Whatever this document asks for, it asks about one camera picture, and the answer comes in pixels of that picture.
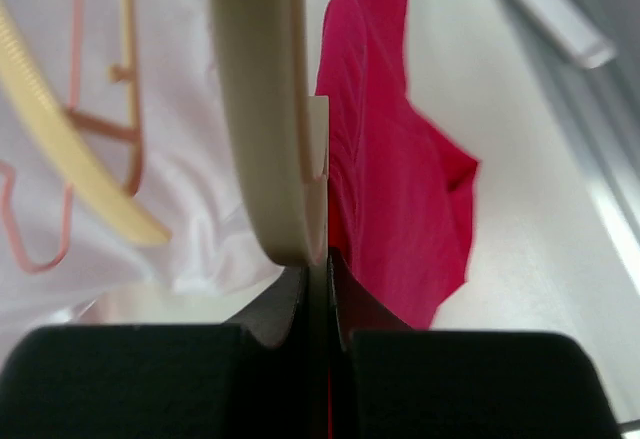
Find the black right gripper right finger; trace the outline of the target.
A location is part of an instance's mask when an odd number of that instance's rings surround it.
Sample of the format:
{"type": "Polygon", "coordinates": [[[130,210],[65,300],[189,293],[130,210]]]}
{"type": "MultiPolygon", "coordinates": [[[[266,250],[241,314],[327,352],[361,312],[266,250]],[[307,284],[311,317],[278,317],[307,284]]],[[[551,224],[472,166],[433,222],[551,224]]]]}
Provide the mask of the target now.
{"type": "Polygon", "coordinates": [[[328,260],[333,438],[617,438],[597,371],[570,337],[414,330],[328,260]]]}

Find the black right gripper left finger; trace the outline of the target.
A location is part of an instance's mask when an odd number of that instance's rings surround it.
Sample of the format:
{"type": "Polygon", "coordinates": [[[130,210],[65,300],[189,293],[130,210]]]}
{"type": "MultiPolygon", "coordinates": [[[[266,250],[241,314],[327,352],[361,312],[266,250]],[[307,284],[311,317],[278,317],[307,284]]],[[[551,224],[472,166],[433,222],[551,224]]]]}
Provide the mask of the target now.
{"type": "Polygon", "coordinates": [[[307,272],[221,324],[59,325],[1,372],[5,438],[304,438],[307,272]]]}

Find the crimson t shirt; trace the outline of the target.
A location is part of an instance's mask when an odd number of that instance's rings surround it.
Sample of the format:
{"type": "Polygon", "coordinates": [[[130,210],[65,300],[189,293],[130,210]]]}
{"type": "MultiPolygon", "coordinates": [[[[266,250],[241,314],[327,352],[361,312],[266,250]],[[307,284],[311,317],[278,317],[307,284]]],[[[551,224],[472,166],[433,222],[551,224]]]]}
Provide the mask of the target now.
{"type": "Polygon", "coordinates": [[[329,0],[316,92],[329,100],[329,243],[425,329],[465,280],[477,160],[407,96],[408,0],[329,0]]]}

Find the cream wooden hanger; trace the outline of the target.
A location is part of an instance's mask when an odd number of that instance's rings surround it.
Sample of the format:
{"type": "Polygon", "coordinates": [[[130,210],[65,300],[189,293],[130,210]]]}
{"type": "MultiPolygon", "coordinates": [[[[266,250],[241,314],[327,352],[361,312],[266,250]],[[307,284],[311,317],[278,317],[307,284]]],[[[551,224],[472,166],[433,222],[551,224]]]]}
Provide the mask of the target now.
{"type": "Polygon", "coordinates": [[[170,240],[170,230],[124,192],[63,112],[5,7],[1,8],[1,84],[43,154],[106,224],[137,245],[170,240]]]}

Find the pink wire hanger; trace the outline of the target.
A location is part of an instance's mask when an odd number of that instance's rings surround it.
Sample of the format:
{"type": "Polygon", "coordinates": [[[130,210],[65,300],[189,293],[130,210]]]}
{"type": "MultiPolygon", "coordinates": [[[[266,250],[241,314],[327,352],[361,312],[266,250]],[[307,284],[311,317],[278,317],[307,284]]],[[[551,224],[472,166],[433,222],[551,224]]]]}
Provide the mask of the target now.
{"type": "MultiPolygon", "coordinates": [[[[65,113],[73,125],[79,130],[88,131],[130,145],[131,157],[129,161],[128,178],[123,188],[129,195],[133,196],[139,190],[144,167],[142,140],[143,121],[138,78],[138,47],[134,0],[121,0],[124,62],[122,64],[113,64],[109,68],[109,79],[112,82],[125,82],[127,84],[129,106],[129,125],[127,127],[110,123],[103,118],[77,109],[81,92],[84,4],[85,0],[72,0],[69,103],[65,109],[65,113]]],[[[2,162],[1,175],[4,177],[1,192],[1,219],[11,253],[17,266],[23,272],[32,275],[53,269],[64,259],[70,246],[73,186],[70,183],[66,183],[64,186],[58,252],[50,261],[37,263],[32,261],[28,256],[12,211],[11,198],[15,185],[16,172],[11,165],[2,162]]]]}

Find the cream hanger of crimson shirt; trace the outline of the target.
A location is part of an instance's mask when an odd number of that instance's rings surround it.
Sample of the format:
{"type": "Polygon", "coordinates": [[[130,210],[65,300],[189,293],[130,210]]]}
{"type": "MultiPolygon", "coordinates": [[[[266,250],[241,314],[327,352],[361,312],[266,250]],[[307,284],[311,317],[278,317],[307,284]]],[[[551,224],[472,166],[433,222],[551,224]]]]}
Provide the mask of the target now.
{"type": "Polygon", "coordinates": [[[326,256],[328,99],[307,84],[305,0],[210,0],[234,163],[252,227],[284,266],[326,256]]]}

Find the pale pink t shirt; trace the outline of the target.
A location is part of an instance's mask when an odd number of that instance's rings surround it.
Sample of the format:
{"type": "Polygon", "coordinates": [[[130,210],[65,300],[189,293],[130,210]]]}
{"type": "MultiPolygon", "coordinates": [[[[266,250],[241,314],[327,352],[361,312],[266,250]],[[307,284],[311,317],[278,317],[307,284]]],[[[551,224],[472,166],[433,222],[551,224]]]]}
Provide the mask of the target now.
{"type": "MultiPolygon", "coordinates": [[[[69,101],[73,0],[4,0],[58,97],[69,101]]],[[[79,109],[127,124],[119,62],[120,0],[84,0],[79,109]]],[[[273,283],[236,183],[213,55],[207,0],[135,0],[144,174],[135,196],[172,232],[136,247],[76,195],[70,250],[25,274],[1,224],[1,356],[55,323],[223,322],[273,283]]],[[[1,88],[1,163],[16,171],[12,210],[32,261],[59,248],[63,181],[39,153],[1,88]]]]}

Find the metal clothes rack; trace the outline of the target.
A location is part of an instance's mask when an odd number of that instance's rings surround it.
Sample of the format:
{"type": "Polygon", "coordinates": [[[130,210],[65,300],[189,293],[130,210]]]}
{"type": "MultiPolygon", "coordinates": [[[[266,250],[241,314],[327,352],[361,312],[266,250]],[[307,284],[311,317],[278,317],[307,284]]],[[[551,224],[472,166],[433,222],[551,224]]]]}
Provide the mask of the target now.
{"type": "Polygon", "coordinates": [[[582,69],[599,68],[617,57],[614,44],[573,0],[516,0],[551,42],[582,69]]]}

